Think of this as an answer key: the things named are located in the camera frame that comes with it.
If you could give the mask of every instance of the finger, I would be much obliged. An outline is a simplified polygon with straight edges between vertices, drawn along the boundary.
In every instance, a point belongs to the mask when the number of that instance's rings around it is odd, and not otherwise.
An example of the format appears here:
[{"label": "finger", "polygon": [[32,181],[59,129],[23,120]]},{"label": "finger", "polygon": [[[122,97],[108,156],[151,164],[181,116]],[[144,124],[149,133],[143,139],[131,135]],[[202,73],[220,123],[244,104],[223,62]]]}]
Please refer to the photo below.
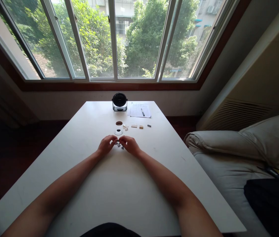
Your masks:
[{"label": "finger", "polygon": [[127,147],[127,144],[126,144],[126,142],[124,141],[124,140],[121,140],[121,138],[120,138],[120,144],[122,145],[122,146],[124,146],[125,148]]},{"label": "finger", "polygon": [[112,147],[115,145],[116,141],[117,141],[117,139],[113,139],[113,140],[112,140],[112,142],[111,142],[111,144],[110,144],[111,149],[112,149]]},{"label": "finger", "polygon": [[115,136],[115,135],[108,135],[108,136],[106,136],[106,138],[108,140],[110,139],[110,141],[111,141],[111,140],[117,139],[117,136]]},{"label": "finger", "polygon": [[120,140],[122,139],[123,141],[127,142],[130,140],[130,138],[131,137],[129,137],[129,136],[122,136],[122,137],[120,137]]}]

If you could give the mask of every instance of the ventilation grille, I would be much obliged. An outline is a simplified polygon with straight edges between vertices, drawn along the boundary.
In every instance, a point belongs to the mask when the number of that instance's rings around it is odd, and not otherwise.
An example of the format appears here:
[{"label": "ventilation grille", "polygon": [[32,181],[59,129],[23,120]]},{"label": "ventilation grille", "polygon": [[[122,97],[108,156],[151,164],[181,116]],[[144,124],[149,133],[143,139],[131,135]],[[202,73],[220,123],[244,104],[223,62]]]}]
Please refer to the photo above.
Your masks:
[{"label": "ventilation grille", "polygon": [[265,105],[227,100],[204,129],[239,131],[261,121],[271,110]]}]

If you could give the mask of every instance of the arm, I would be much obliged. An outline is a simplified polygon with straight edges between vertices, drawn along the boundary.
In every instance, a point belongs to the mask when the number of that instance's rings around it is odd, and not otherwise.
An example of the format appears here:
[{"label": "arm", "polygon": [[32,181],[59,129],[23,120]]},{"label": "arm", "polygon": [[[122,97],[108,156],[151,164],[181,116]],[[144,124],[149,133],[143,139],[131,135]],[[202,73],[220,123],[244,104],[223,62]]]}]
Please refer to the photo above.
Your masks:
[{"label": "arm", "polygon": [[44,236],[54,217],[77,192],[98,161],[109,153],[116,141],[117,137],[113,135],[102,139],[96,152],[48,186],[18,216],[2,236]]},{"label": "arm", "polygon": [[170,170],[143,152],[134,138],[119,139],[124,148],[145,166],[179,218],[182,236],[220,236],[217,226],[191,190]]}]

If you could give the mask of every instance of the beige wall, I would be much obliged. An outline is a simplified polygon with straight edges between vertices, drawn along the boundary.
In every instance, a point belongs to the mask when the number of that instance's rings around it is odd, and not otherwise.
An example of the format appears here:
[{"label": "beige wall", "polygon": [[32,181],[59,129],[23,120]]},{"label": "beige wall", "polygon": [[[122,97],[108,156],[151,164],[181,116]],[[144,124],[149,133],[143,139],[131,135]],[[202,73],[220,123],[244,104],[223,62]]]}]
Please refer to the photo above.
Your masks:
[{"label": "beige wall", "polygon": [[[123,92],[129,100],[153,100],[166,116],[198,115],[213,102],[279,12],[278,0],[252,0],[200,91]],[[22,92],[0,74],[40,120],[70,119],[85,101],[111,100],[116,92]]]}]

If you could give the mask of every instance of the black cloth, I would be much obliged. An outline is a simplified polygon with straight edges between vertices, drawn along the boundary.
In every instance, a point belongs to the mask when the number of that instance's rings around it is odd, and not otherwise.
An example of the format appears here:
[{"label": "black cloth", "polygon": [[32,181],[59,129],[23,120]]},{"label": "black cloth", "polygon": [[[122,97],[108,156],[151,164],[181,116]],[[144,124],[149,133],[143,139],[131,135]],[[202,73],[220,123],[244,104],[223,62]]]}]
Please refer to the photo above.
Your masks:
[{"label": "black cloth", "polygon": [[89,230],[81,237],[140,237],[137,233],[116,223],[105,223]]},{"label": "black cloth", "polygon": [[272,237],[279,236],[279,179],[252,179],[244,194],[257,217]]}]

